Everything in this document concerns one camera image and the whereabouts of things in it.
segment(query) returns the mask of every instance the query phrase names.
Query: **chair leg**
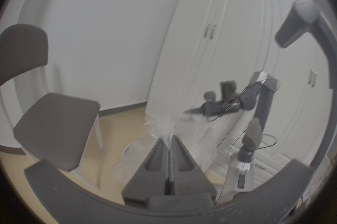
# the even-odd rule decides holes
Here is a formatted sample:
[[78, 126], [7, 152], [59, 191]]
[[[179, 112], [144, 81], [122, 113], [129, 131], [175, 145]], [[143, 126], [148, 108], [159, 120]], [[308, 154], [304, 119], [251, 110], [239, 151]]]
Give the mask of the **chair leg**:
[[28, 156], [28, 158], [30, 159], [30, 161], [32, 162], [32, 163], [36, 163], [36, 162], [38, 162], [38, 159], [34, 156], [34, 155], [32, 155], [31, 153], [29, 153], [26, 149], [24, 149], [23, 147], [21, 147], [21, 149], [22, 149], [22, 151], [26, 154], [26, 156]]
[[70, 172], [73, 174], [77, 179], [82, 181], [87, 187], [93, 189], [96, 192], [99, 192], [99, 187], [91, 183], [81, 172], [81, 166], [78, 166], [76, 169]]
[[99, 147], [99, 149], [103, 150], [103, 138], [102, 138], [102, 133], [101, 133], [101, 127], [99, 125], [98, 115], [96, 117], [94, 126], [95, 126], [95, 134], [96, 134], [96, 140], [97, 140], [97, 143], [98, 143], [98, 147]]

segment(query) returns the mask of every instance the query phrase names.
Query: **plastic bag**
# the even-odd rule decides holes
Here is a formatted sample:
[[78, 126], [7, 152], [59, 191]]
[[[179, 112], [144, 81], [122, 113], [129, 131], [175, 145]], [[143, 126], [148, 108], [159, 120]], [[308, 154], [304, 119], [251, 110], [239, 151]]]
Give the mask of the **plastic bag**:
[[213, 129], [207, 128], [201, 118], [191, 115], [162, 115], [145, 123], [148, 132], [125, 150], [122, 161], [111, 168], [114, 180], [125, 186], [150, 153], [159, 138], [170, 149], [173, 135], [181, 139], [202, 171], [206, 171], [216, 158]]

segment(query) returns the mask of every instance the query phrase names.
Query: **yellow floor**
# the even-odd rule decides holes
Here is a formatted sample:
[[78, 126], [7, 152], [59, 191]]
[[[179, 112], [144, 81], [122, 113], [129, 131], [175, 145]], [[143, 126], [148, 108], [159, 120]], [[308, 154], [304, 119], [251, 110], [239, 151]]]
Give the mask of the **yellow floor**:
[[[113, 181], [110, 169], [121, 161], [124, 148], [145, 133], [144, 116], [145, 108], [139, 108], [100, 118], [104, 150], [99, 150], [95, 135], [91, 135], [82, 163], [83, 174], [100, 187], [96, 195], [124, 204], [121, 195], [123, 187]], [[10, 181], [28, 207], [46, 224], [57, 224], [37, 199], [24, 176], [24, 169], [32, 165], [28, 157], [0, 152], [0, 160]], [[70, 173], [63, 172], [63, 174], [91, 191]], [[213, 183], [223, 183], [212, 175], [207, 176]]]

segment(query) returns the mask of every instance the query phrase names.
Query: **baseboard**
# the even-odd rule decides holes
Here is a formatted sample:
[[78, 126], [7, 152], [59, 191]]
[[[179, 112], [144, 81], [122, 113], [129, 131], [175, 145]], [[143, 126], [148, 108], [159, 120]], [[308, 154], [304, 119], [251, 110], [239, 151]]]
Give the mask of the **baseboard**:
[[120, 113], [120, 112], [126, 112], [129, 110], [145, 107], [147, 104], [147, 101], [141, 102], [141, 103], [136, 103], [136, 104], [131, 104], [127, 106], [122, 106], [122, 107], [117, 107], [117, 108], [112, 108], [112, 109], [107, 109], [103, 111], [99, 111], [99, 117], [115, 114], [115, 113]]
[[25, 154], [21, 148], [0, 145], [0, 151], [8, 154]]

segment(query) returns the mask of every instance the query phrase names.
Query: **cabinet handle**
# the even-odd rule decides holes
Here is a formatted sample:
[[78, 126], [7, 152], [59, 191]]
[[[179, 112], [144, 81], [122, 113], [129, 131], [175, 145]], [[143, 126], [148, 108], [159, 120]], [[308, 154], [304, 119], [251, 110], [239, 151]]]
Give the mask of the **cabinet handle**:
[[315, 86], [315, 84], [316, 84], [316, 77], [317, 77], [317, 72], [315, 71], [315, 72], [314, 72], [314, 77], [313, 77], [313, 79], [312, 79], [312, 86], [311, 86], [311, 87], [314, 87], [314, 86]]
[[266, 168], [260, 166], [259, 164], [255, 163], [254, 166], [258, 168], [259, 170], [265, 170]]
[[311, 70], [310, 70], [310, 74], [309, 74], [309, 81], [308, 81], [308, 84], [311, 84], [313, 75], [314, 75], [314, 70], [311, 69]]
[[215, 28], [216, 28], [216, 25], [214, 25], [213, 28], [212, 28], [211, 35], [210, 35], [211, 40], [213, 39]]
[[206, 27], [206, 30], [205, 30], [205, 38], [207, 37], [207, 34], [208, 34], [208, 29], [211, 27], [211, 24], [208, 24], [208, 26]]

